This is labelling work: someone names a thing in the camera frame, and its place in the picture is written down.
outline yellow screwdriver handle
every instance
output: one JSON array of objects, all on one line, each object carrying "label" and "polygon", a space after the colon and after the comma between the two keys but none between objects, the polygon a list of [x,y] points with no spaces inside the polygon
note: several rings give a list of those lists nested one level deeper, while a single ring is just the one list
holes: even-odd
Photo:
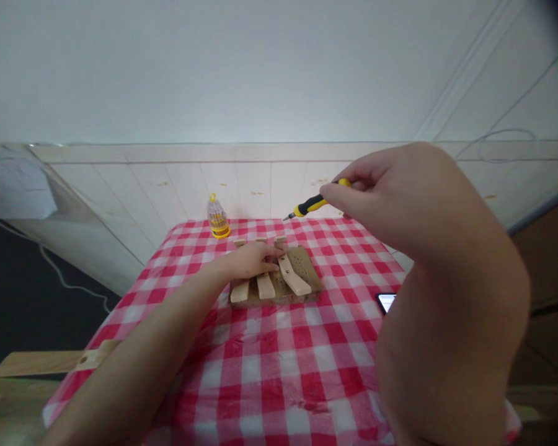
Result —
[{"label": "yellow screwdriver handle", "polygon": [[[347,178],[341,178],[339,181],[333,181],[333,182],[335,184],[340,184],[342,186],[347,186],[347,187],[352,186],[351,182]],[[324,199],[324,197],[321,194],[318,194],[316,196],[313,196],[312,198],[307,199],[302,204],[297,205],[296,208],[293,210],[293,213],[296,214],[297,217],[303,217],[309,212],[320,209],[325,204],[327,204],[327,201]]]}]

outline forearm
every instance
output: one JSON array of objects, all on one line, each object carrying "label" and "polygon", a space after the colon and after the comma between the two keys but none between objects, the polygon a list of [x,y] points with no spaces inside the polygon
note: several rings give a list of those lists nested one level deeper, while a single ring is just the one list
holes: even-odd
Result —
[{"label": "forearm", "polygon": [[417,263],[378,339],[381,397],[399,443],[496,444],[508,373],[525,331],[529,282],[505,234]]},{"label": "forearm", "polygon": [[229,278],[212,262],[157,306],[79,389],[43,444],[140,443]]}]

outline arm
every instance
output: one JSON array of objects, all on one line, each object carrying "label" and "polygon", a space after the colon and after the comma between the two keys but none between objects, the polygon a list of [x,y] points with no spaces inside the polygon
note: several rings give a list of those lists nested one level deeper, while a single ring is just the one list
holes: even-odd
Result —
[{"label": "arm", "polygon": [[384,319],[376,371],[397,443],[501,444],[529,280],[453,159],[428,144],[361,158],[325,199],[415,261]]},{"label": "arm", "polygon": [[256,242],[204,266],[94,371],[42,444],[139,444],[221,291],[232,279],[276,271],[264,259],[282,254]]}]

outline yellow container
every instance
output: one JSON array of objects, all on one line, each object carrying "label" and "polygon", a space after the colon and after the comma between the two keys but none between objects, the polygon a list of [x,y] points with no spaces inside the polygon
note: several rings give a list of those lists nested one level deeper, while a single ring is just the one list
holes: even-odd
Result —
[{"label": "yellow container", "polygon": [[231,230],[229,229],[228,217],[225,215],[221,203],[215,200],[215,194],[211,194],[209,202],[206,204],[206,217],[215,238],[225,238],[229,235]]}]

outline paper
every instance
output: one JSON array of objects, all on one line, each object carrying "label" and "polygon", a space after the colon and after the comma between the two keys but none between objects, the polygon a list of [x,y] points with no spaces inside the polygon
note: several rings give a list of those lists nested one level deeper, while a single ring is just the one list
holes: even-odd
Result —
[{"label": "paper", "polygon": [[41,164],[0,147],[0,219],[45,219],[57,209]]}]

